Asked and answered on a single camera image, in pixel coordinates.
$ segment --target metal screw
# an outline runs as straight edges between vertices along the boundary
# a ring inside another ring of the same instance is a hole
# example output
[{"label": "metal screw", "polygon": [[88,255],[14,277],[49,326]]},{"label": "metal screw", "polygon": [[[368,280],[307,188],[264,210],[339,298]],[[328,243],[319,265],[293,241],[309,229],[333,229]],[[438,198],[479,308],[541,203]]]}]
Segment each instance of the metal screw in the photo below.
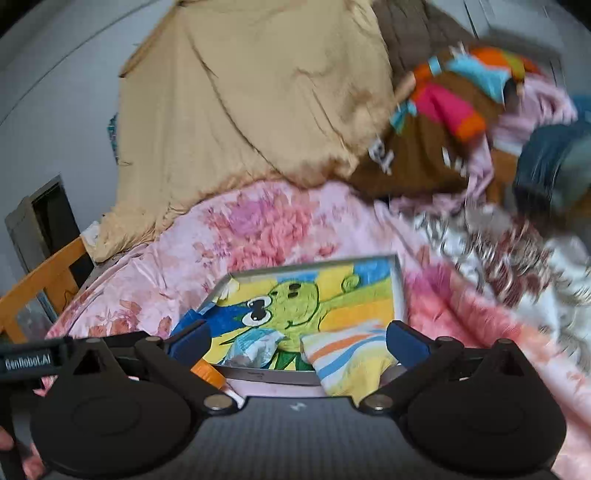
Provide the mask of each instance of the metal screw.
[{"label": "metal screw", "polygon": [[365,405],[371,408],[373,411],[383,411],[392,408],[394,401],[387,395],[376,393],[370,395],[365,400]]},{"label": "metal screw", "polygon": [[219,393],[209,395],[205,400],[203,400],[203,405],[205,405],[209,410],[213,411],[226,410],[227,408],[231,408],[233,404],[234,402],[230,397]]}]

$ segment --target denim fabric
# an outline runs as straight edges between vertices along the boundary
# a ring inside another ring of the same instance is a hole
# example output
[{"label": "denim fabric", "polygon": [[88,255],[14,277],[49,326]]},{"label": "denim fabric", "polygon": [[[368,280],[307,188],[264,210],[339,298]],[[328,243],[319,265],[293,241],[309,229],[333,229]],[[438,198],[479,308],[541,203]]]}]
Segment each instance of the denim fabric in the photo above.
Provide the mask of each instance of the denim fabric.
[{"label": "denim fabric", "polygon": [[573,103],[579,113],[579,122],[591,123],[591,96],[575,95]]},{"label": "denim fabric", "polygon": [[[581,149],[577,147],[576,154],[569,158],[574,146],[583,141],[586,143],[589,135],[591,123],[585,121],[584,114],[571,125],[549,125],[534,131],[519,157],[514,181],[515,197],[521,212],[544,213],[551,209],[561,212],[577,199],[573,192],[567,192],[568,188],[572,186],[581,194],[589,188],[585,176],[572,176],[577,165],[585,161],[580,154]],[[560,177],[565,161],[571,167],[564,172],[565,175],[570,172],[568,178]]]}]

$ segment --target cartoon painting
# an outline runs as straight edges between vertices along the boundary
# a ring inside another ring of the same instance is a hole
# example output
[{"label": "cartoon painting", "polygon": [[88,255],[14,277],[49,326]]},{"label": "cartoon painting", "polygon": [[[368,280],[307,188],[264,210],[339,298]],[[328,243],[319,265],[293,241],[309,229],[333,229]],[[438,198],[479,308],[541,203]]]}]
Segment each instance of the cartoon painting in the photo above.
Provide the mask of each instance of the cartoon painting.
[{"label": "cartoon painting", "polygon": [[387,258],[235,282],[227,298],[204,318],[212,348],[204,357],[220,362],[234,340],[264,327],[285,335],[266,368],[310,370],[300,356],[300,337],[340,330],[367,320],[384,326],[394,318],[391,262]]}]

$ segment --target pink fabric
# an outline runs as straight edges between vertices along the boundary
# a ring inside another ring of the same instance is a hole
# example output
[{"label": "pink fabric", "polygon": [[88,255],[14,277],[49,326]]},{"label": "pink fabric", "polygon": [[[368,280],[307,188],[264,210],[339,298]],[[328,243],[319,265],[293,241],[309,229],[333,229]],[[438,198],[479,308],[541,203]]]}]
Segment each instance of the pink fabric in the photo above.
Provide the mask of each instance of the pink fabric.
[{"label": "pink fabric", "polygon": [[108,269],[70,304],[49,337],[137,329],[167,336],[228,270],[393,252],[404,270],[410,325],[467,346],[489,346],[500,337],[519,344],[567,415],[555,473],[588,478],[589,380],[549,336],[478,295],[385,204],[368,206],[341,183],[302,193],[284,182],[259,182],[200,203]]},{"label": "pink fabric", "polygon": [[435,83],[423,89],[415,104],[418,113],[436,124],[444,124],[450,132],[457,132],[462,122],[474,113],[467,101]]},{"label": "pink fabric", "polygon": [[577,109],[563,89],[545,77],[530,75],[525,79],[518,110],[502,115],[492,136],[495,140],[523,146],[536,128],[571,124],[577,117]]},{"label": "pink fabric", "polygon": [[[524,90],[516,113],[504,113],[489,136],[521,148],[533,131],[542,125],[570,124],[577,120],[577,111],[568,94],[546,78],[531,75],[524,83]],[[458,194],[438,193],[425,199],[400,197],[392,199],[393,212],[425,210],[433,213],[455,212],[466,201],[478,202],[494,178],[491,149],[485,138],[474,144],[467,161],[468,187]]]}]

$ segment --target cartoon eye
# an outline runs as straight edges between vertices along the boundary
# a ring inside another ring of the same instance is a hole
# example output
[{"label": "cartoon eye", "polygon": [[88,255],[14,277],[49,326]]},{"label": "cartoon eye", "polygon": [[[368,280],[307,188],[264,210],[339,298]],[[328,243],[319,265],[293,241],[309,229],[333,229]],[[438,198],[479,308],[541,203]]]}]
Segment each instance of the cartoon eye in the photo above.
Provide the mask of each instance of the cartoon eye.
[{"label": "cartoon eye", "polygon": [[269,320],[271,320],[271,312],[262,309],[248,312],[242,317],[242,323],[247,327],[258,327]]},{"label": "cartoon eye", "polygon": [[264,295],[255,299],[250,299],[246,302],[246,306],[250,309],[260,310],[268,307],[271,304],[271,297]]}]

